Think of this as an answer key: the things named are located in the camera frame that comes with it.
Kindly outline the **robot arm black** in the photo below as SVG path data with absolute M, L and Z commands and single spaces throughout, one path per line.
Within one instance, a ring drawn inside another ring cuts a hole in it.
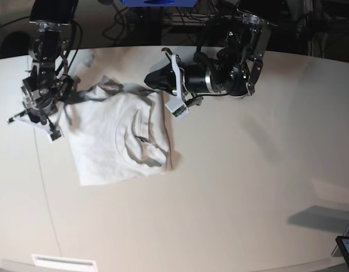
M 149 73 L 145 84 L 186 107 L 200 105 L 205 97 L 253 95 L 282 5 L 282 1 L 218 1 L 217 12 L 196 38 L 192 63 L 162 48 L 169 62 Z
M 55 141 L 62 137 L 60 117 L 74 80 L 69 75 L 68 55 L 72 39 L 61 38 L 61 27 L 76 27 L 74 14 L 78 1 L 35 1 L 30 22 L 39 27 L 31 44 L 29 76 L 22 81 L 24 109 L 8 119 L 45 131 Z

